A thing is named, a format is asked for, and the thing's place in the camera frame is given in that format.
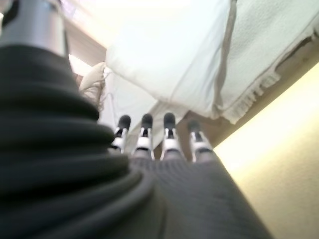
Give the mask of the dark left robot hand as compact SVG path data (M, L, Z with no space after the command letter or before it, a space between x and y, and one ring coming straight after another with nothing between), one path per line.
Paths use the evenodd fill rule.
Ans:
M162 152L154 157L153 117L142 117L129 165L152 176L173 219L177 239L269 239L271 234L215 154L196 121L188 124L192 159L182 152L175 116L163 118Z

